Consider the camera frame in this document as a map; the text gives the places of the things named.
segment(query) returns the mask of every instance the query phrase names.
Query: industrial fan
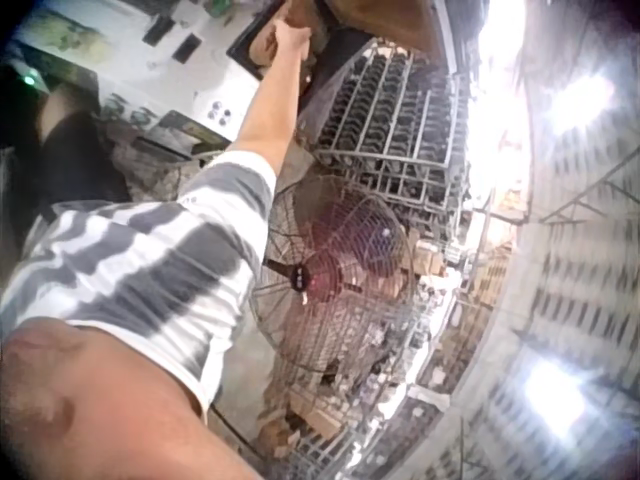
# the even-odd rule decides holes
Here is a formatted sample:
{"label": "industrial fan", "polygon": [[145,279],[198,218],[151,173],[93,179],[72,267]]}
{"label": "industrial fan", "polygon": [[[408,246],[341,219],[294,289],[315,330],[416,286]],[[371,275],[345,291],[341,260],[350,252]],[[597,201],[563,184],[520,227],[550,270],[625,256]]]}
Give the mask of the industrial fan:
{"label": "industrial fan", "polygon": [[257,323],[287,361],[353,385],[403,329],[414,292],[407,258],[380,197],[339,177],[304,179],[274,200],[251,298]]}

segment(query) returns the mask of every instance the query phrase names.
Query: striped shirt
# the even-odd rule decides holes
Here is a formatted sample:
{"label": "striped shirt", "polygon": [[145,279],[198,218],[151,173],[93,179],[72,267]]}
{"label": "striped shirt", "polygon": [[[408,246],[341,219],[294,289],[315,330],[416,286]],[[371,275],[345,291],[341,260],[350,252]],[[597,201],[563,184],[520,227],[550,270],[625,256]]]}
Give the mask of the striped shirt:
{"label": "striped shirt", "polygon": [[175,202],[57,204],[0,303],[4,337],[33,317],[94,327],[166,369],[203,415],[259,273],[275,173],[226,152]]}

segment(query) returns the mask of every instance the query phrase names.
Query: ceiling light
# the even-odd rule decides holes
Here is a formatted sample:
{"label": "ceiling light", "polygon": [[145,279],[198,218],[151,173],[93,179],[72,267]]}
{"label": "ceiling light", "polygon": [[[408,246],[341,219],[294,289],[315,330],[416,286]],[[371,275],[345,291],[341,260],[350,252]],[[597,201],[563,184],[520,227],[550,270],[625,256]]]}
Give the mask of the ceiling light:
{"label": "ceiling light", "polygon": [[559,437],[564,437],[584,412],[578,381],[553,363],[536,365],[525,391],[534,410]]}
{"label": "ceiling light", "polygon": [[582,77],[560,92],[553,101],[551,116],[557,134],[591,123],[608,105],[613,85],[607,79]]}

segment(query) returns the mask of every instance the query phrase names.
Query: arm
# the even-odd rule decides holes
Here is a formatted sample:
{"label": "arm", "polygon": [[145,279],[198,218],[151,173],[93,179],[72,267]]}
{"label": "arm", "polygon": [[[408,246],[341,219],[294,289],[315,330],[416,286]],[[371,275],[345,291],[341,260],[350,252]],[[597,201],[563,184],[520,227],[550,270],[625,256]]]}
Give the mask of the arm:
{"label": "arm", "polygon": [[264,157],[278,175],[293,137],[300,94],[300,64],[309,52],[308,28],[275,22],[278,49],[273,64],[251,102],[238,139],[228,150]]}

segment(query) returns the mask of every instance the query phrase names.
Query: black shorts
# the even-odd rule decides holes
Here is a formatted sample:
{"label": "black shorts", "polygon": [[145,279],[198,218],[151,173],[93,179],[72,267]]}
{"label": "black shorts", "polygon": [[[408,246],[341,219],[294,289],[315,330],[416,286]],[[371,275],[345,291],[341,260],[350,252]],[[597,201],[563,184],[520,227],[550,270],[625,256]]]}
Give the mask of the black shorts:
{"label": "black shorts", "polygon": [[45,217],[60,202],[131,201],[124,176],[107,157],[89,113],[61,121],[42,146],[39,163],[37,190]]}

